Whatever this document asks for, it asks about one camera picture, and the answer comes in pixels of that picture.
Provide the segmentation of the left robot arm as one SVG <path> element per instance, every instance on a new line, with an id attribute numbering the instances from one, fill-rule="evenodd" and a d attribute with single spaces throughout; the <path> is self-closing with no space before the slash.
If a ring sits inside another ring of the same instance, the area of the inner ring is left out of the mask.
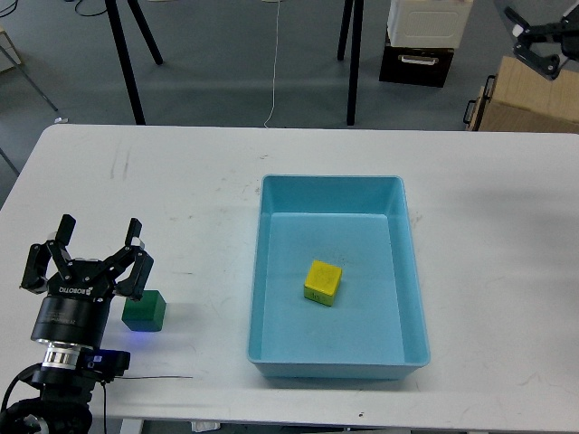
<path id="1" fill-rule="evenodd" d="M 46 345 L 44 358 L 20 371 L 7 390 L 23 382 L 35 398 L 1 404 L 4 433 L 86 433 L 96 385 L 107 385 L 129 367 L 126 351 L 101 346 L 114 297 L 139 301 L 154 260 L 129 222 L 124 245 L 106 259 L 74 259 L 67 251 L 76 224 L 62 216 L 45 243 L 31 246 L 21 287 L 44 296 L 32 340 Z"/>

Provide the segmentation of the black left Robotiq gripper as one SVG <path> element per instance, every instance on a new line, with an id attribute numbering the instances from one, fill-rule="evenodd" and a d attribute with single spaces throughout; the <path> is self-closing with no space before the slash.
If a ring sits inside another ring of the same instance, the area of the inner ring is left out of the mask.
<path id="1" fill-rule="evenodd" d="M 45 243 L 30 247 L 20 287 L 34 294 L 47 290 L 33 326 L 38 342 L 100 347 L 113 296 L 140 300 L 154 260 L 140 239 L 142 223 L 131 218 L 124 246 L 105 260 L 71 259 L 76 220 L 62 216 L 58 230 Z M 49 279 L 49 261 L 57 268 Z"/>

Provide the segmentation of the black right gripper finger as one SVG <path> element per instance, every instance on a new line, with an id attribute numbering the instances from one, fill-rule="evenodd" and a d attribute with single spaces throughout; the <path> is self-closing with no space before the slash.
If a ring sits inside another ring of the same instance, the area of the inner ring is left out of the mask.
<path id="1" fill-rule="evenodd" d="M 555 80 L 562 67 L 563 57 L 558 52 L 543 55 L 533 43 L 516 42 L 515 57 L 547 80 Z"/>
<path id="2" fill-rule="evenodd" d="M 513 24 L 512 35 L 520 43 L 571 43 L 574 39 L 574 7 L 569 7 L 561 19 L 549 24 L 530 24 L 513 7 L 504 15 Z"/>

